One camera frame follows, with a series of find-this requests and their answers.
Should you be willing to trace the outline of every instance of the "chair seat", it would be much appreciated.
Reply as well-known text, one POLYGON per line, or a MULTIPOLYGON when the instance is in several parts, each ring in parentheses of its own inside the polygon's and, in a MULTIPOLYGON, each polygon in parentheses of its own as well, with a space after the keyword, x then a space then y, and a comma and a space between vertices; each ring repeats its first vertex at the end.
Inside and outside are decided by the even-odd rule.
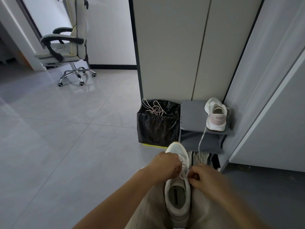
MULTIPOLYGON (((70 43, 52 43, 51 44, 52 49, 60 53, 63 56, 63 61, 62 62, 72 62, 72 61, 79 61, 80 58, 77 55, 72 55, 71 54, 71 45, 70 43)), ((51 53, 49 52, 48 48, 44 48, 42 53, 40 54, 35 54, 35 58, 38 58, 39 61, 42 64, 50 64, 50 63, 58 63, 59 61, 55 59, 51 53)))

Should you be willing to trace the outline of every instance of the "person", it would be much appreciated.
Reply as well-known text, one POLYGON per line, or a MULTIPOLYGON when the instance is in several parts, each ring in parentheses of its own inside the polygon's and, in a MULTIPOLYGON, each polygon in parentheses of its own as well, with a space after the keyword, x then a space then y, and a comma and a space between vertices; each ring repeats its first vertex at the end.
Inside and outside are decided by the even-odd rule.
MULTIPOLYGON (((178 177, 181 168, 178 154, 159 153, 73 229, 173 228, 166 210, 164 183, 178 177)), ((233 192, 224 175, 212 167, 202 163, 192 166, 188 179, 193 189, 187 228, 269 228, 233 192)))

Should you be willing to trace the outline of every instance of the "person's right arm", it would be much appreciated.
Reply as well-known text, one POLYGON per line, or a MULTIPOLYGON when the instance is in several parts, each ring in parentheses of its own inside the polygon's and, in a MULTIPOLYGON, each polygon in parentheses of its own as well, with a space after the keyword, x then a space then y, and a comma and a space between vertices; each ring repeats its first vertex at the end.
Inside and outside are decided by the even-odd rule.
POLYGON ((227 179, 209 165, 192 166, 188 174, 190 184, 216 201, 241 229, 270 229, 256 213, 231 190, 227 179))

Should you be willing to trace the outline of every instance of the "hand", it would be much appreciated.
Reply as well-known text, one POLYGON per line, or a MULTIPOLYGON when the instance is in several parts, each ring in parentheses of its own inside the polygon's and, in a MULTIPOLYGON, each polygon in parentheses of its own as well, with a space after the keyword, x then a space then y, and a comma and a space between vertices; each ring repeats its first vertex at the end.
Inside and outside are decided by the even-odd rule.
POLYGON ((176 178, 182 169, 178 154, 161 152, 144 169, 153 177, 155 184, 176 178))
POLYGON ((188 178, 193 187, 218 203, 225 201, 231 193, 229 182, 225 176, 209 165, 200 163, 192 166, 188 178))

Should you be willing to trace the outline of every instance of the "shoe rack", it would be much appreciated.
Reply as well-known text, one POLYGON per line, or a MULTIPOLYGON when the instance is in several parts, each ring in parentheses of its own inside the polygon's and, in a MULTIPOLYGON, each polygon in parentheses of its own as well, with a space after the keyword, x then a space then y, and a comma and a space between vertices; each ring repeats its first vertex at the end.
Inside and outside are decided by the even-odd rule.
MULTIPOLYGON (((198 145, 208 118, 208 114, 204 111, 206 102, 191 100, 181 102, 179 142, 187 151, 198 152, 198 145)), ((232 130, 230 129, 228 120, 223 132, 213 131, 207 128, 200 144, 200 151, 211 154, 222 154, 222 142, 225 136, 231 133, 232 130)))

